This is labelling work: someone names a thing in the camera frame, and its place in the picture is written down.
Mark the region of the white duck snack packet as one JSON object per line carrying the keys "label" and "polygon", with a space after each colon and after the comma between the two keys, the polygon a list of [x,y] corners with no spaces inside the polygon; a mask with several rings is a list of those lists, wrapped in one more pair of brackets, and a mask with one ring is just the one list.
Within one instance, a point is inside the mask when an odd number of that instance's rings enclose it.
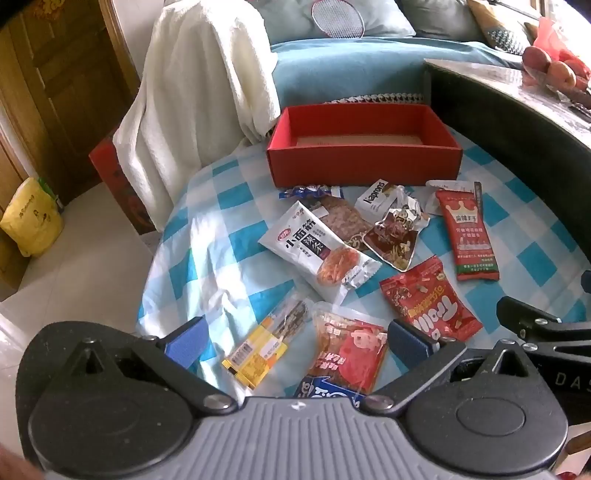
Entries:
{"label": "white duck snack packet", "polygon": [[479,181],[470,182],[464,180],[430,180],[426,183],[426,187],[428,188],[428,196],[424,211],[429,215],[443,215],[440,201],[436,195],[436,192],[439,190],[470,192],[474,195],[479,209],[482,210],[483,208],[483,190],[482,184]]}

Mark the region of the brown silver chips packet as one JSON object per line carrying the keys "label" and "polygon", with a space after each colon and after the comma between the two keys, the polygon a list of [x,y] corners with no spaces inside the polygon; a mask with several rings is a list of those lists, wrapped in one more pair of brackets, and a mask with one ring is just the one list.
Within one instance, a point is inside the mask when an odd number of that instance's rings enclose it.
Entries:
{"label": "brown silver chips packet", "polygon": [[430,222],[420,202],[403,186],[393,190],[384,217],[363,235],[363,243],[382,261],[400,272],[410,269],[419,234]]}

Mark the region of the red Trolli candy packet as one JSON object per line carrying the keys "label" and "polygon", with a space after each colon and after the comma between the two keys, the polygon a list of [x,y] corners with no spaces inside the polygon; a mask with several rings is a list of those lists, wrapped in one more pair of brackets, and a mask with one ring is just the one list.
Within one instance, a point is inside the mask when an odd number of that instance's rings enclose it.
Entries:
{"label": "red Trolli candy packet", "polygon": [[467,341],[483,328],[461,301],[437,256],[383,280],[380,288],[400,319],[434,340]]}

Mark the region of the white Kaprons wafer packet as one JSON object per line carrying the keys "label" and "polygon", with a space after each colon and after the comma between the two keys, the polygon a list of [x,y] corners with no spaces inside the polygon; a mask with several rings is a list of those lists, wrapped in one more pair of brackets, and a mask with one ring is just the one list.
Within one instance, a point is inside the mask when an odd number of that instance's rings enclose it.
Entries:
{"label": "white Kaprons wafer packet", "polygon": [[375,224],[381,221],[398,199],[399,186],[379,179],[356,199],[355,208],[363,220]]}

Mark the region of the badminton racket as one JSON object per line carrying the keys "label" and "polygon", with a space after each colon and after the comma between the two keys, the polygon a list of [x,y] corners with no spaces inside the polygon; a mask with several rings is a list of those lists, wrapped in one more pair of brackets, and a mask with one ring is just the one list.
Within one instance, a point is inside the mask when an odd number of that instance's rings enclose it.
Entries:
{"label": "badminton racket", "polygon": [[365,21],[358,9],[345,0],[318,0],[311,4],[311,19],[329,38],[362,38]]}

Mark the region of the yellow plastic bag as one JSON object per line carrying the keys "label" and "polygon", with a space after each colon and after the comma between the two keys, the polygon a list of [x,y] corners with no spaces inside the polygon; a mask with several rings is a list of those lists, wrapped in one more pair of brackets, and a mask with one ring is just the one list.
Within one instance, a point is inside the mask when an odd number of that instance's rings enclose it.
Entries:
{"label": "yellow plastic bag", "polygon": [[4,210],[1,229],[24,257],[43,255],[63,230],[54,199],[34,177],[24,180]]}

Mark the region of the blue small snack packet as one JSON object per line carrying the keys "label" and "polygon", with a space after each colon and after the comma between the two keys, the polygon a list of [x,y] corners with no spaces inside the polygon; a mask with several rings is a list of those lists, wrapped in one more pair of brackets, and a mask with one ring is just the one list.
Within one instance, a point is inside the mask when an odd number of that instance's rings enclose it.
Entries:
{"label": "blue small snack packet", "polygon": [[277,196],[283,199],[318,199],[324,197],[342,198],[342,188],[340,186],[328,185],[297,185],[294,187],[281,189]]}

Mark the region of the red cardboard box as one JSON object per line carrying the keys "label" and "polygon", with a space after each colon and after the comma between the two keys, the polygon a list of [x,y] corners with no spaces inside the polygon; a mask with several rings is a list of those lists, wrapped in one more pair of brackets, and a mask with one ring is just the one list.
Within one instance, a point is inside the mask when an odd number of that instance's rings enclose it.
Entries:
{"label": "red cardboard box", "polygon": [[329,103],[287,107],[266,148],[276,187],[422,186],[455,180],[463,149],[423,104]]}

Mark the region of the patterned yellow pillow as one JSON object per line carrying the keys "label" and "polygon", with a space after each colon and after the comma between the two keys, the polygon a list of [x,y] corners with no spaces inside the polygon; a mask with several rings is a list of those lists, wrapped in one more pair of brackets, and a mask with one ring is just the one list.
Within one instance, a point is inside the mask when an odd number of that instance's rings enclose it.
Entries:
{"label": "patterned yellow pillow", "polygon": [[468,0],[467,4],[492,48],[522,55],[531,45],[524,20],[517,12],[488,1]]}

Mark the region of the red spicy strip packet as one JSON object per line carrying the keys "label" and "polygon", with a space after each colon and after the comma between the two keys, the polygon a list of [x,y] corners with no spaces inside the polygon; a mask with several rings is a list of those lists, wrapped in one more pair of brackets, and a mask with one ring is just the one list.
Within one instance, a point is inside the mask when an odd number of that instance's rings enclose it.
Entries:
{"label": "red spicy strip packet", "polygon": [[500,279],[494,250],[475,195],[471,192],[436,192],[454,252],[458,281]]}

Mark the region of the dark grey sofa cushion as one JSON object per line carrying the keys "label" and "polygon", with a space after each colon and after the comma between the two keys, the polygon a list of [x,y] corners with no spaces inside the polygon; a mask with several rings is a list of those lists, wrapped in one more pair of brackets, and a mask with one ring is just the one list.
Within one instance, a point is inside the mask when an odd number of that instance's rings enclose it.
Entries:
{"label": "dark grey sofa cushion", "polygon": [[399,0],[398,5],[419,37],[486,42],[466,1]]}

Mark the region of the red gift box on floor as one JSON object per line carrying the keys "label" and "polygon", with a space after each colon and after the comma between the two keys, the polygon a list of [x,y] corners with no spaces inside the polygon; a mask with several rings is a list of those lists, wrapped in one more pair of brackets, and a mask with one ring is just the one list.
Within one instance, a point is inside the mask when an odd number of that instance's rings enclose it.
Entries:
{"label": "red gift box on floor", "polygon": [[89,153],[102,182],[139,235],[155,230],[147,211],[119,164],[112,136],[102,139]]}

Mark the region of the clear brown meat snack packet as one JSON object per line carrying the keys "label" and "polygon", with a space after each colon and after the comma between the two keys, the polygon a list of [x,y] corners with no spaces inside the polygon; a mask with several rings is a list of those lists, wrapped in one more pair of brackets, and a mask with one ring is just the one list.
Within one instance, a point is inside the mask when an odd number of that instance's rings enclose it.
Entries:
{"label": "clear brown meat snack packet", "polygon": [[369,232],[373,225],[363,219],[359,211],[348,201],[325,196],[312,200],[308,204],[308,209],[346,245],[359,251],[368,250],[368,246],[363,241],[363,235]]}

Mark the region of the yellow clear fish snack packet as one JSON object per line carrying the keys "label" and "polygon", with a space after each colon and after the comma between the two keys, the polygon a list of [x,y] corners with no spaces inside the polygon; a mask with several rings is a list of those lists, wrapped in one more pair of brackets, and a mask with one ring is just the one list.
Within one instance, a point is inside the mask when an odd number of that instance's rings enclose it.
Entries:
{"label": "yellow clear fish snack packet", "polygon": [[311,321],[314,302],[296,288],[273,307],[262,322],[221,361],[221,366],[249,390],[255,390],[288,346]]}

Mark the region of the white gluten snack packet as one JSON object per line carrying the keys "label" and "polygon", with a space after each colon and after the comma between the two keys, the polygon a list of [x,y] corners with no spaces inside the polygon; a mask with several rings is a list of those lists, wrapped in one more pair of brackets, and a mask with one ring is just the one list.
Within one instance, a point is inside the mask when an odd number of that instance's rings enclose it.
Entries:
{"label": "white gluten snack packet", "polygon": [[293,264],[322,299],[335,305],[381,268],[380,261],[346,245],[301,202],[295,202],[259,244]]}

